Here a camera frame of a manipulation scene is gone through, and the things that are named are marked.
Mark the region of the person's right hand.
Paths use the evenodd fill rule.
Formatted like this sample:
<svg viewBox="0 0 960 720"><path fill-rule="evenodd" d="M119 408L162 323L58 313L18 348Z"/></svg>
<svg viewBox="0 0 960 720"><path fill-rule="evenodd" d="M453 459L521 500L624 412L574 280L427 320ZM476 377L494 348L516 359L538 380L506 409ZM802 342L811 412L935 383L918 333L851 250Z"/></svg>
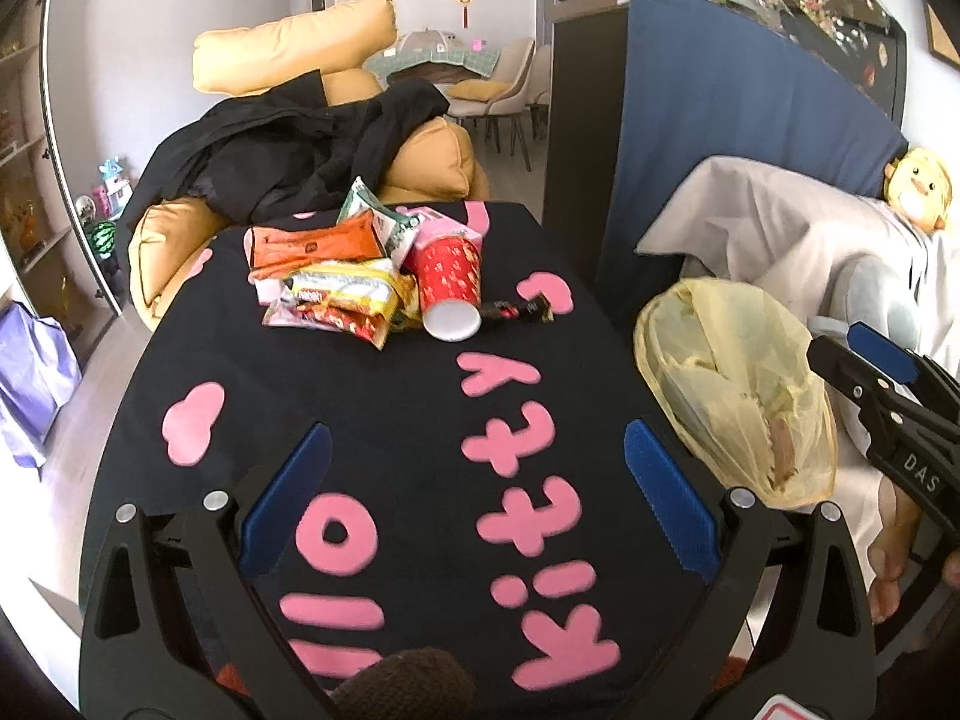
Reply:
<svg viewBox="0 0 960 720"><path fill-rule="evenodd" d="M869 608L874 624L887 621L900 606L900 582L907 575L911 548L919 523L921 509L888 481L880 484L878 511L882 528L867 550L874 580L869 589Z"/></svg>

